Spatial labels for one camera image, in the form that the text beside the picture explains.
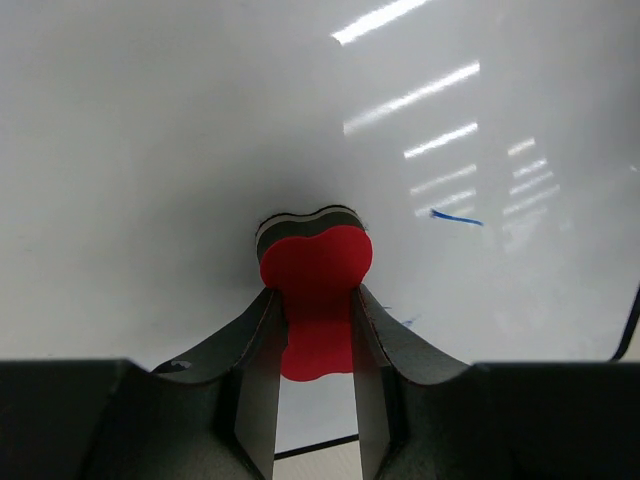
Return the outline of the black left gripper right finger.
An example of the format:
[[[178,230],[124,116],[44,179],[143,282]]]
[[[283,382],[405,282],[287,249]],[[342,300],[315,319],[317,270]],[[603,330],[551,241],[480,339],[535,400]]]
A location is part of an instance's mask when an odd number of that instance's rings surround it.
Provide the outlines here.
[[[428,457],[433,390],[468,365],[396,320],[364,285],[351,292],[351,351],[360,458],[366,479]]]

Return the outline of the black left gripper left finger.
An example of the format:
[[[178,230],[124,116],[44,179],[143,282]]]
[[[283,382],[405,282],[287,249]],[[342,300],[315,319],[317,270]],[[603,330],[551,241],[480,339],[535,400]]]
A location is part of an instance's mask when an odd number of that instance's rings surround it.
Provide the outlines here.
[[[152,373],[181,384],[213,384],[214,435],[256,479],[270,479],[286,346],[282,297],[265,288],[240,316]]]

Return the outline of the red whiteboard eraser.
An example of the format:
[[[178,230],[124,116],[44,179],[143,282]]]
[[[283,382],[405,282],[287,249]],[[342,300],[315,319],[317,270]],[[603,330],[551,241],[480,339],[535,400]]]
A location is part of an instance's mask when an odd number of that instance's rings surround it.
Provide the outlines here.
[[[342,205],[282,212],[260,224],[255,242],[260,277],[281,294],[288,326],[281,374],[310,382],[351,373],[350,297],[373,262],[360,217]]]

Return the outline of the white whiteboard black frame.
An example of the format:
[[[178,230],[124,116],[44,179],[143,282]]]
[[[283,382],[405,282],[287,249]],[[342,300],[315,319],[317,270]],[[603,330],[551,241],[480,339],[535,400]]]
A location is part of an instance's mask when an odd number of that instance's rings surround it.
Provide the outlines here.
[[[330,204],[449,355],[633,359],[638,3],[2,3],[3,358],[151,368]]]

